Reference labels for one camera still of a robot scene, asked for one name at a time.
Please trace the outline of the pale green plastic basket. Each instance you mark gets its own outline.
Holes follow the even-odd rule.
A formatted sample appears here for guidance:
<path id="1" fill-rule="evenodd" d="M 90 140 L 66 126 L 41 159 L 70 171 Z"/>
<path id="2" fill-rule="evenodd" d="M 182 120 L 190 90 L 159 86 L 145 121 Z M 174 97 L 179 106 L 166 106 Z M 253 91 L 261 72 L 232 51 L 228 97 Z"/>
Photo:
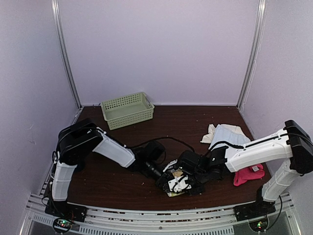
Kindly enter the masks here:
<path id="1" fill-rule="evenodd" d="M 103 101 L 100 106 L 110 130 L 150 120 L 155 108 L 144 92 Z"/>

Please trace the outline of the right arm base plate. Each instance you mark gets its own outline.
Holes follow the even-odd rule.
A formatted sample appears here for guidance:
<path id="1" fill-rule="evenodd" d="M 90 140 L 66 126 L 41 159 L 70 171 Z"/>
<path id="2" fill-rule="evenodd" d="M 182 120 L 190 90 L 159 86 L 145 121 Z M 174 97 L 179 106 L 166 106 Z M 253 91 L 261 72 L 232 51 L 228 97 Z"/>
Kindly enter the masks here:
<path id="1" fill-rule="evenodd" d="M 274 202 L 252 202 L 234 207 L 237 221 L 254 219 L 276 211 Z"/>

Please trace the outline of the green patterned towel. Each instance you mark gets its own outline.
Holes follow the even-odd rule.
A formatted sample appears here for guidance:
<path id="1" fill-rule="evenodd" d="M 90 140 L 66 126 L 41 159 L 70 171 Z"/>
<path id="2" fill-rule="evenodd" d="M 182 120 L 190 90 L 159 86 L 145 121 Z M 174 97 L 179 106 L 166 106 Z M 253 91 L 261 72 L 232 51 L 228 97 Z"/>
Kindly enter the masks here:
<path id="1" fill-rule="evenodd" d="M 166 184 L 168 186 L 167 195 L 169 197 L 175 197 L 184 194 L 183 191 L 186 187 L 188 187 L 186 183 L 186 180 L 188 180 L 188 176 L 184 175 L 183 172 L 180 170 L 172 172 L 172 175 L 174 179 L 168 181 L 168 183 Z"/>

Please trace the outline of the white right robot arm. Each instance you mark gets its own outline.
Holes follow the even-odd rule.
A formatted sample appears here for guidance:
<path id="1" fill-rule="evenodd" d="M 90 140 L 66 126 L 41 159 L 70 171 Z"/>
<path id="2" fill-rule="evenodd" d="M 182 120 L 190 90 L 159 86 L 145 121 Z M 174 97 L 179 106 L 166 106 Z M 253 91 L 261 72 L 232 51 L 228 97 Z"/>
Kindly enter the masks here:
<path id="1" fill-rule="evenodd" d="M 282 159 L 283 164 L 261 187 L 261 198 L 251 204 L 253 215 L 261 216 L 269 209 L 269 203 L 297 177 L 313 170 L 313 142 L 294 120 L 286 121 L 284 128 L 254 141 L 238 126 L 211 124 L 202 143 L 210 145 L 204 155 L 186 150 L 165 167 L 163 172 L 169 179 L 161 185 L 168 196 L 185 192 L 201 194 L 207 182 L 221 180 L 225 172 L 258 174 L 259 164 Z"/>

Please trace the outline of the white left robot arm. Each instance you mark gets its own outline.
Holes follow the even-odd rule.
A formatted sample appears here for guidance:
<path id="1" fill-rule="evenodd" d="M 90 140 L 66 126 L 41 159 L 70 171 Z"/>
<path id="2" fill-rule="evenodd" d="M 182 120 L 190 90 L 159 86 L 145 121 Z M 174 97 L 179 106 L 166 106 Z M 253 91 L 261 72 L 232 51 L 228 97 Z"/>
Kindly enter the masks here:
<path id="1" fill-rule="evenodd" d="M 153 178 L 161 189 L 165 189 L 174 178 L 169 170 L 156 164 L 157 158 L 165 152 L 163 145 L 150 141 L 145 147 L 129 148 L 86 118 L 63 129 L 58 135 L 51 209 L 59 217 L 66 217 L 70 213 L 70 206 L 65 201 L 72 175 L 91 152 L 107 157 L 130 171 L 138 171 Z"/>

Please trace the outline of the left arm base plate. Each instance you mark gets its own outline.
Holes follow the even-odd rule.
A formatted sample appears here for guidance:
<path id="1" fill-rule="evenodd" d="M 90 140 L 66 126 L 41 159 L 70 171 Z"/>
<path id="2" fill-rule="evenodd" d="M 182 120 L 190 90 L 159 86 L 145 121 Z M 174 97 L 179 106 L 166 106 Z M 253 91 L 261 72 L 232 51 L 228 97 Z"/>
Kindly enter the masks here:
<path id="1" fill-rule="evenodd" d="M 45 207 L 45 213 L 74 222 L 84 222 L 87 214 L 87 208 L 84 206 L 70 204 L 67 201 L 54 201 L 49 199 Z"/>

